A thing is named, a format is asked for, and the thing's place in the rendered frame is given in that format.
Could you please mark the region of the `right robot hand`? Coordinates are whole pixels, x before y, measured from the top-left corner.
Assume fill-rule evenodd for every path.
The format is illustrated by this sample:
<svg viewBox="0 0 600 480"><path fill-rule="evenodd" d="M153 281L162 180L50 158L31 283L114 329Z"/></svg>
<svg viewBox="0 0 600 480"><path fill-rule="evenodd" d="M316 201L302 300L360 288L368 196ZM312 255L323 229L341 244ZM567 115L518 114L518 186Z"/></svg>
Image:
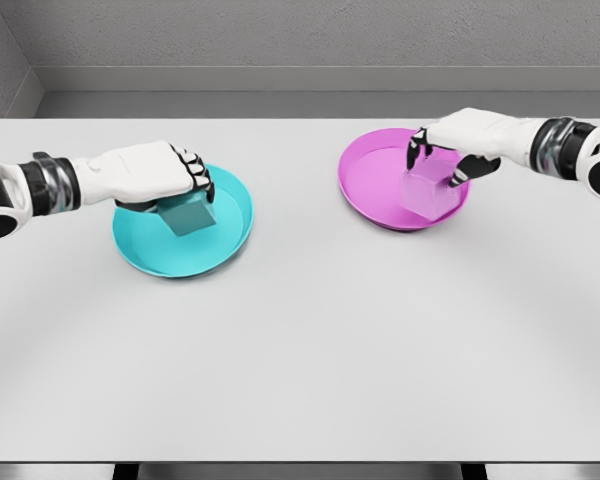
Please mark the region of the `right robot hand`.
<svg viewBox="0 0 600 480"><path fill-rule="evenodd" d="M496 172L502 162L496 124L505 118L504 114L496 112L463 108L421 127L409 140L406 170L414 168L421 149L428 156L439 148L456 151L462 156L448 182L450 188Z"/></svg>

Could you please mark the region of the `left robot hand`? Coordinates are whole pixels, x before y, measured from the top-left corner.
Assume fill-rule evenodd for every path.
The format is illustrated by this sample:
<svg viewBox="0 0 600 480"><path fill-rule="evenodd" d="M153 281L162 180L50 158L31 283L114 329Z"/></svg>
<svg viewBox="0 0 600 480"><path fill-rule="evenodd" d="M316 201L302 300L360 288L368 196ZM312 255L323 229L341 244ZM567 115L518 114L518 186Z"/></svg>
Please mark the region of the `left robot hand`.
<svg viewBox="0 0 600 480"><path fill-rule="evenodd" d="M215 184L202 157L167 141L137 144L111 150L98 160L106 186L119 207L150 212L157 201L201 193L215 199Z"/></svg>

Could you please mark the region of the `cyan block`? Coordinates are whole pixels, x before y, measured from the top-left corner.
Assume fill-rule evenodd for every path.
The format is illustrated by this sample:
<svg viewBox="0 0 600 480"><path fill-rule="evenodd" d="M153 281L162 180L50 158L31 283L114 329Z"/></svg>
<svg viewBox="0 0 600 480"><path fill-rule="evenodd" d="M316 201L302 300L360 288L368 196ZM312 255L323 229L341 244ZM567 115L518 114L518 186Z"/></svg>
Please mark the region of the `cyan block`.
<svg viewBox="0 0 600 480"><path fill-rule="evenodd" d="M157 213L177 236L191 234L216 224L214 207L204 192L191 192L159 199Z"/></svg>

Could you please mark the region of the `pink block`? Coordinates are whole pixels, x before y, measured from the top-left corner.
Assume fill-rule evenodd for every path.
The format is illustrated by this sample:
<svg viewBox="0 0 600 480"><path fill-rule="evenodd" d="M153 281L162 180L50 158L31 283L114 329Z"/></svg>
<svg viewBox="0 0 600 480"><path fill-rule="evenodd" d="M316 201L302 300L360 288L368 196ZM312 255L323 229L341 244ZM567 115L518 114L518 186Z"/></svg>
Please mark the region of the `pink block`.
<svg viewBox="0 0 600 480"><path fill-rule="evenodd" d="M400 205L426 220L436 221L461 206L462 193L448 183L455 170L451 162L425 158L405 172L400 184Z"/></svg>

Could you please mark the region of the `cyan plate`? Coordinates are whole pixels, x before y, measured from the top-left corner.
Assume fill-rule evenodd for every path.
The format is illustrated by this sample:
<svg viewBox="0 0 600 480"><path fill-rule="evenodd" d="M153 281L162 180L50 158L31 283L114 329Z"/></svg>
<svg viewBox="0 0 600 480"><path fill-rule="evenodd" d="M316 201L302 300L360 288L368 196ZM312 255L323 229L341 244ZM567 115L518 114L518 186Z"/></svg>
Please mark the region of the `cyan plate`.
<svg viewBox="0 0 600 480"><path fill-rule="evenodd" d="M242 248L254 218L250 193L231 172L208 169L216 188L216 223L207 228L178 236L156 213L114 211L114 243L130 265L158 277L191 277L221 266Z"/></svg>

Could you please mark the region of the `pink plate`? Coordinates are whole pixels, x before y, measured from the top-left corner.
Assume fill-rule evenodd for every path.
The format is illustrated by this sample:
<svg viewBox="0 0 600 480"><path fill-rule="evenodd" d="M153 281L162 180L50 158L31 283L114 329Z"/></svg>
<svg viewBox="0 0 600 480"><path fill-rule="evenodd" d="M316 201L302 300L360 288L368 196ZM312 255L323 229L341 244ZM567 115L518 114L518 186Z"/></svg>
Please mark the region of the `pink plate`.
<svg viewBox="0 0 600 480"><path fill-rule="evenodd" d="M342 153L337 176L340 189L351 207L371 222L396 231L415 231L441 224L464 206L470 185L459 187L460 207L436 221L429 221L400 205L401 178L406 170L406 151L413 129L383 128L365 133L352 141ZM460 156L451 150L435 148L419 160L433 158L459 163Z"/></svg>

